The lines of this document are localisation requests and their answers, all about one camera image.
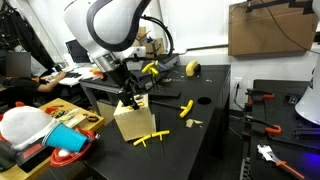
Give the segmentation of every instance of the black table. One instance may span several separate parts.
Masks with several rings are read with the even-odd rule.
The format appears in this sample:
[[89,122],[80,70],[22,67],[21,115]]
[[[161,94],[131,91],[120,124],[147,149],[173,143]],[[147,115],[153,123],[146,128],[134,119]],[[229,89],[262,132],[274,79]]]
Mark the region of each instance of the black table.
[[[190,99],[195,104],[185,118],[180,111],[150,104],[156,116],[157,131],[170,130],[161,142],[159,138],[143,145],[125,142],[115,121],[103,128],[100,139],[84,161],[97,177],[110,180],[180,180],[201,179],[209,155],[222,157],[222,136],[228,127],[230,66],[202,66],[199,76],[186,77],[185,66],[176,66],[162,85],[181,92],[178,99],[162,102],[185,105]],[[211,99],[200,104],[201,97]],[[203,121],[201,127],[186,128],[187,119]]]
[[266,162],[257,152],[260,142],[270,145],[276,156],[286,161],[289,166],[296,169],[306,179],[319,179],[320,175],[320,151],[301,148],[283,143],[283,141],[299,143],[319,148],[319,139],[299,139],[293,135],[297,127],[316,128],[317,126],[299,117],[295,112],[295,105],[288,103],[288,97],[301,97],[308,86],[304,81],[277,81],[255,80],[254,88],[274,92],[275,99],[266,99],[262,102],[253,103],[252,115],[255,118],[265,120],[271,124],[280,125],[282,133],[272,138],[267,138],[263,133],[263,126],[253,124],[250,142],[250,175],[251,179],[292,179],[281,169],[276,168],[274,163]]

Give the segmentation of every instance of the cardboard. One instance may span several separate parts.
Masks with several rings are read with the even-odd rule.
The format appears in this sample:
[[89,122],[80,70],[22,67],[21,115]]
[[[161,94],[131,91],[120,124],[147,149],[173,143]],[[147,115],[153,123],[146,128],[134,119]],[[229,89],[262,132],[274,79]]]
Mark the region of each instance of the cardboard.
[[154,58],[164,53],[163,39],[157,38],[150,43],[143,43],[146,47],[146,58]]
[[151,42],[147,42],[147,32],[145,27],[139,27],[136,40],[132,44],[133,47],[145,46],[146,58],[155,58],[164,53],[164,44],[162,38],[156,38]]
[[138,97],[140,96],[137,95],[134,98],[138,104],[143,104],[140,109],[130,109],[119,101],[113,114],[125,141],[141,138],[156,132],[155,117],[151,114],[149,108],[148,94],[142,95],[140,100],[138,100]]
[[[260,3],[253,0],[251,5]],[[310,50],[318,24],[315,14],[303,15],[303,8],[289,8],[288,3],[251,13],[246,13],[247,6],[247,2],[229,6],[229,55]],[[281,32],[268,9],[283,32],[299,45]]]

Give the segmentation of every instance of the yellow tool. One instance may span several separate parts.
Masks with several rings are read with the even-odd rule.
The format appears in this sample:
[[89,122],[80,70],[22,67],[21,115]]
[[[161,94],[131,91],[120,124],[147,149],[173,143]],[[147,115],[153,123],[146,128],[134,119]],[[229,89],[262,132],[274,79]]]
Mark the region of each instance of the yellow tool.
[[152,136],[152,137],[160,136],[160,141],[162,141],[162,135],[166,135],[166,134],[170,134],[170,131],[169,131],[169,130],[159,131],[159,132],[156,132],[156,133],[151,134],[151,136]]
[[188,63],[187,67],[186,67],[186,74],[187,76],[193,76],[195,72],[200,72],[201,70],[201,66],[198,63],[198,61],[193,60],[191,62]]
[[187,106],[173,106],[171,104],[166,104],[166,103],[157,102],[157,101],[151,101],[151,100],[149,100],[149,102],[153,103],[153,104],[166,106],[166,107],[171,107],[171,108],[176,108],[176,109],[183,109],[183,111],[179,115],[180,118],[184,118],[188,114],[188,112],[191,110],[191,108],[193,106],[193,100],[189,100]]
[[193,101],[190,100],[187,106],[181,106],[180,108],[183,109],[183,111],[180,113],[180,118],[183,118],[188,114],[188,112],[191,110],[193,106]]
[[144,147],[147,147],[145,140],[150,139],[150,138],[151,138],[151,135],[146,135],[146,136],[144,136],[144,137],[136,140],[136,141],[133,143],[133,145],[134,145],[134,146],[137,146],[138,144],[140,144],[140,143],[142,142],[142,143],[143,143],[143,146],[144,146]]
[[166,134],[170,134],[170,131],[169,131],[169,130],[165,130],[165,131],[159,131],[159,132],[153,133],[153,134],[151,134],[151,135],[146,135],[146,136],[144,136],[144,137],[136,140],[136,141],[133,143],[133,145],[134,145],[134,146],[137,146],[138,144],[140,144],[140,143],[142,142],[143,146],[144,146],[144,147],[147,147],[146,142],[145,142],[147,139],[150,139],[151,137],[160,136],[160,141],[162,141],[162,136],[163,136],[163,135],[166,135]]
[[152,76],[157,76],[159,75],[159,71],[157,71],[153,66],[158,66],[158,61],[152,62],[147,64],[143,69],[142,73],[148,72],[149,74],[152,74]]

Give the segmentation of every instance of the blue object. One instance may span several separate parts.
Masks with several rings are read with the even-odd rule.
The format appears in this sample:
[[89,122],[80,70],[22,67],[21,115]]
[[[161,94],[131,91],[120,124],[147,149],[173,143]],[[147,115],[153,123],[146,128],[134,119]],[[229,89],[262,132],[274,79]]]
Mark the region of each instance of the blue object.
[[80,152],[88,138],[77,131],[58,123],[44,138],[43,145]]

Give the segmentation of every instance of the computer screen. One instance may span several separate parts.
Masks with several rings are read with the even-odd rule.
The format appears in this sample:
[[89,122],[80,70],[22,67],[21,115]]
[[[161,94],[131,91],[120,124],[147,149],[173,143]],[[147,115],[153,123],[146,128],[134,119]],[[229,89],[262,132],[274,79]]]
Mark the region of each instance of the computer screen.
[[75,63],[90,63],[87,50],[84,49],[77,40],[66,42],[66,46]]

